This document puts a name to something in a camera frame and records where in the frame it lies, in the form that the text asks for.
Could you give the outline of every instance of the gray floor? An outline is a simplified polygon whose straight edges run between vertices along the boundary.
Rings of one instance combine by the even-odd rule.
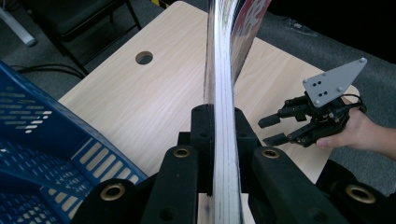
[[[143,26],[163,11],[162,8],[155,6],[149,0],[131,0],[131,2]],[[186,2],[204,11],[207,9],[206,0],[188,0]],[[30,48],[26,47],[0,21],[0,60],[9,65],[33,66],[45,63],[62,63],[74,66],[69,59],[63,57],[51,45],[21,8],[11,13],[36,38],[37,44]],[[115,24],[108,24],[108,21],[102,22],[97,26],[97,29],[87,34],[88,37],[85,40],[81,38],[75,43],[71,43],[70,47],[79,51],[90,45],[92,36],[105,36],[106,32],[104,31],[113,33],[122,30],[124,28],[123,24],[127,22],[121,21],[128,21],[130,19],[128,16],[126,10],[119,9],[116,13]],[[378,124],[396,128],[396,119],[393,117],[396,111],[394,100],[396,96],[396,65],[317,34],[307,27],[303,27],[303,29],[293,28],[293,26],[290,26],[290,21],[291,19],[278,17],[267,12],[257,37],[322,70],[330,70],[361,57],[367,58],[368,64],[353,85],[361,92],[361,97],[368,107],[368,116]],[[131,32],[119,40],[90,62],[87,68],[89,70],[95,68],[131,38],[133,34],[134,32]],[[55,99],[62,97],[79,82],[78,78],[62,73],[32,73],[25,76]],[[359,181],[380,190],[384,194],[389,195],[395,191],[395,161],[372,152],[357,151],[346,147],[335,149],[331,159],[352,171]]]

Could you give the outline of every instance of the black chair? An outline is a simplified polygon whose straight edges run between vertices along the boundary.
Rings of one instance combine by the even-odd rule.
[[[129,0],[20,0],[20,3],[62,55],[68,56],[86,75],[89,72],[84,65],[132,29],[141,29]],[[132,15],[133,26],[105,48],[97,50],[89,60],[80,62],[63,42],[75,39],[104,17],[109,16],[113,22],[114,10],[124,4]]]

